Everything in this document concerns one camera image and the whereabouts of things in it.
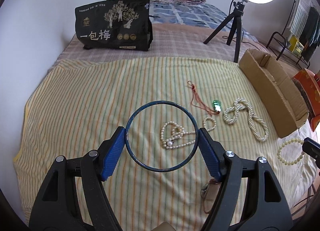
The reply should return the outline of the yellow striped blanket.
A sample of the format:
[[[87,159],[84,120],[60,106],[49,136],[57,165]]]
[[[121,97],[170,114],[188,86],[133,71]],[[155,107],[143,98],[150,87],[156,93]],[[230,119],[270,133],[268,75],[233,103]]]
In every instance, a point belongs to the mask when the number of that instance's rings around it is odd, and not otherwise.
[[[108,63],[63,60],[25,106],[22,144],[14,158],[25,217],[30,216],[57,156],[76,158],[98,148],[142,105],[169,100],[185,107],[201,124],[207,113],[193,105],[189,82],[207,105],[219,100],[227,108],[237,98],[252,104],[268,126],[267,141],[255,139],[246,111],[239,113],[233,125],[217,115],[211,136],[242,158],[267,158],[289,206],[294,206],[317,176],[315,162],[309,156],[292,166],[279,161],[277,152],[284,140],[278,137],[264,104],[237,64],[171,57]],[[183,168],[159,174],[143,169],[123,151],[104,188],[123,230],[151,230],[162,222],[176,230],[200,230],[207,217],[201,189],[209,180],[200,152]]]

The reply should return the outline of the blue patterned bed sheet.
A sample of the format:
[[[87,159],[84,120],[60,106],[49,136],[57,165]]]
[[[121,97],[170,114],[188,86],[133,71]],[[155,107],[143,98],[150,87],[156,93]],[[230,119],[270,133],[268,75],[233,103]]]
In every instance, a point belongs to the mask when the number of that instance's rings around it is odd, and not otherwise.
[[[152,2],[149,16],[153,24],[180,24],[216,29],[227,15],[208,3],[183,5],[181,3]]]

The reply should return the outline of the dark hanging clothes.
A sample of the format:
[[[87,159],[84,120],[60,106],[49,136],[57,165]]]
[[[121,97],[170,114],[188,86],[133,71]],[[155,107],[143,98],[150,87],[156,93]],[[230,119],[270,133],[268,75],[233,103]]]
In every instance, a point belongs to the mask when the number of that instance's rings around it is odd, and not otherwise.
[[[309,10],[299,42],[304,46],[302,57],[308,63],[319,46],[319,13],[315,7]]]

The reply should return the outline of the red strap wristwatch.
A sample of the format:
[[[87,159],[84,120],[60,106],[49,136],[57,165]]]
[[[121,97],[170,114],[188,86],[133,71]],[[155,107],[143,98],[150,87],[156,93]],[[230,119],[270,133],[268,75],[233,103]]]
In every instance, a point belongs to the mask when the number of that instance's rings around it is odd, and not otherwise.
[[[217,182],[216,179],[212,178],[208,183],[206,183],[202,189],[201,189],[201,201],[202,201],[202,207],[203,211],[206,214],[209,214],[213,204],[215,202],[215,199],[217,197],[217,194],[219,192],[221,183]]]

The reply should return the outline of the black clothes rack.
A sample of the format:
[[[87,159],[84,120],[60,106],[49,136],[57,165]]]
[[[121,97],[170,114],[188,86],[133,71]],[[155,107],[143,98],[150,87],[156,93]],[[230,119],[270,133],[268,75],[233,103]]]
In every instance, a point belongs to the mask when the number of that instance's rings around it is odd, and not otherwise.
[[[292,52],[289,51],[289,39],[291,38],[291,33],[289,32],[289,30],[287,29],[287,25],[289,23],[289,19],[290,19],[290,15],[293,11],[293,5],[295,3],[295,0],[293,1],[292,7],[291,7],[291,11],[289,14],[289,17],[287,19],[287,22],[284,26],[284,29],[281,32],[273,32],[268,43],[267,43],[267,48],[270,49],[275,55],[277,59],[280,58],[287,58],[290,61],[293,61],[293,59],[291,58],[291,56],[286,55],[286,53],[289,53],[290,55],[294,56],[297,60],[296,60],[296,66],[300,67],[300,63],[303,63],[307,68],[310,67],[310,61],[307,63],[302,55],[300,57],[297,57],[296,55],[294,55]],[[319,0],[311,0],[311,7],[316,7],[316,5],[319,4]]]

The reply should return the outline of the black tripod stand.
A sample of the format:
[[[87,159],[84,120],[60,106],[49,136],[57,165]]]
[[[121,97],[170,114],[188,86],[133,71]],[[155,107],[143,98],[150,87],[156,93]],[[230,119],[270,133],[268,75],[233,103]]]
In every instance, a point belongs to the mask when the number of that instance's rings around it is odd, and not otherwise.
[[[242,39],[242,16],[244,14],[245,4],[243,2],[233,2],[234,10],[229,14],[219,26],[213,31],[213,33],[203,42],[208,44],[226,25],[232,20],[232,26],[226,41],[226,45],[230,46],[233,40],[234,35],[236,34],[235,39],[235,52],[234,52],[234,63],[239,61],[240,46]]]

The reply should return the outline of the black printed bag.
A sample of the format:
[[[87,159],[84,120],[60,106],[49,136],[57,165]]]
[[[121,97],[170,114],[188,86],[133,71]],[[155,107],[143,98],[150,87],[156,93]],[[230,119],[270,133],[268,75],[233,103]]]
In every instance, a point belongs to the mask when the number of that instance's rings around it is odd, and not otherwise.
[[[75,33],[84,49],[148,51],[153,41],[150,0],[105,0],[75,9]]]

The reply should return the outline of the yellow box on rack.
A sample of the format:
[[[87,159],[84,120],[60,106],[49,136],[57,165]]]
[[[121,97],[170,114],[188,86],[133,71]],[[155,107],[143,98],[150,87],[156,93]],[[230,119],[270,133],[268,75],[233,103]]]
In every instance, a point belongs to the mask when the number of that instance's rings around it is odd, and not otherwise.
[[[297,57],[300,57],[303,50],[304,46],[300,43],[297,37],[294,35],[291,35],[291,38],[289,39],[289,51],[292,52],[294,55]]]

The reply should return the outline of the striped hanging towel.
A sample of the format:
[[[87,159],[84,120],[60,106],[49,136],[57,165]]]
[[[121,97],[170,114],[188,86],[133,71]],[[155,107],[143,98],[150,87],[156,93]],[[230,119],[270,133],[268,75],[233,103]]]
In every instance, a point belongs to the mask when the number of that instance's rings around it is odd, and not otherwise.
[[[287,29],[296,38],[299,38],[303,32],[310,8],[311,0],[295,0]]]

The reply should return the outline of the plaid brown bed cover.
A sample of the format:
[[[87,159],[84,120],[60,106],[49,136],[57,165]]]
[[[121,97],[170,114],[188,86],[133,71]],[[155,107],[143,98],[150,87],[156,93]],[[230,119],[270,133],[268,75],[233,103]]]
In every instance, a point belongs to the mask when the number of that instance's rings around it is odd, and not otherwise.
[[[83,49],[83,44],[74,37],[59,55],[53,66],[65,59],[105,63],[121,59],[149,57],[186,57],[234,60],[235,41],[226,44],[228,33],[219,32],[208,44],[204,40],[212,29],[180,24],[153,24],[153,41],[148,51],[114,50],[104,48]]]

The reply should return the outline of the open cardboard box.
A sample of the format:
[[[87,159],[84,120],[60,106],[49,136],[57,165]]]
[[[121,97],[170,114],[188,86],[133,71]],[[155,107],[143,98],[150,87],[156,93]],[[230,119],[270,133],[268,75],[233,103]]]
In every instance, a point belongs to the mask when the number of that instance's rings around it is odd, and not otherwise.
[[[263,101],[278,137],[284,138],[306,123],[309,111],[304,98],[272,55],[247,49],[239,67]]]

